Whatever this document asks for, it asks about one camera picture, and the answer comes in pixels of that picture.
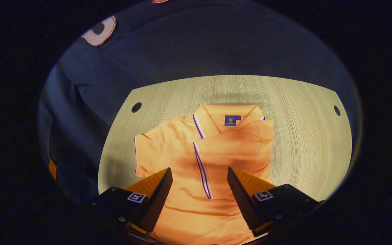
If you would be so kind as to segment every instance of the blue label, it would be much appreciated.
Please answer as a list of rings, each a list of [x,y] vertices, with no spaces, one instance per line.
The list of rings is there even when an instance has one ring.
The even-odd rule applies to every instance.
[[[237,126],[237,120],[241,120],[241,116],[225,116],[225,126]]]

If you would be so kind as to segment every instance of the black background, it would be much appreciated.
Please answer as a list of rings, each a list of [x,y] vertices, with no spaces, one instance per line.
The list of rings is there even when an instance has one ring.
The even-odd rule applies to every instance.
[[[135,2],[0,3],[0,243],[119,242],[79,213],[40,164],[36,106],[51,67],[73,40]],[[364,110],[361,155],[349,178],[277,241],[392,243],[392,2],[260,3],[336,51],[357,83]]]

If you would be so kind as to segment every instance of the navy fabric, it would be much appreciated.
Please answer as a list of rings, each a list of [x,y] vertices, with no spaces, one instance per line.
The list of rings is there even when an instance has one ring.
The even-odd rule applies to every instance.
[[[358,133],[355,87],[336,54],[292,20],[244,0],[143,1],[114,15],[100,46],[76,40],[53,67],[39,103],[44,163],[76,202],[98,195],[107,133],[134,88],[199,76],[259,75],[334,90]]]

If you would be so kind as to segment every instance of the light wood surface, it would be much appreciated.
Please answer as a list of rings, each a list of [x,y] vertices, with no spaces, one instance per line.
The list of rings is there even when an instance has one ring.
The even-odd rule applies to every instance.
[[[137,102],[142,107],[132,113]],[[135,135],[168,119],[190,117],[200,104],[257,104],[267,119],[274,120],[274,185],[292,184],[320,201],[343,180],[350,163],[352,136],[346,112],[334,91],[275,77],[207,76],[131,91],[102,151],[99,193],[141,180],[135,176]],[[341,116],[336,114],[335,105]]]

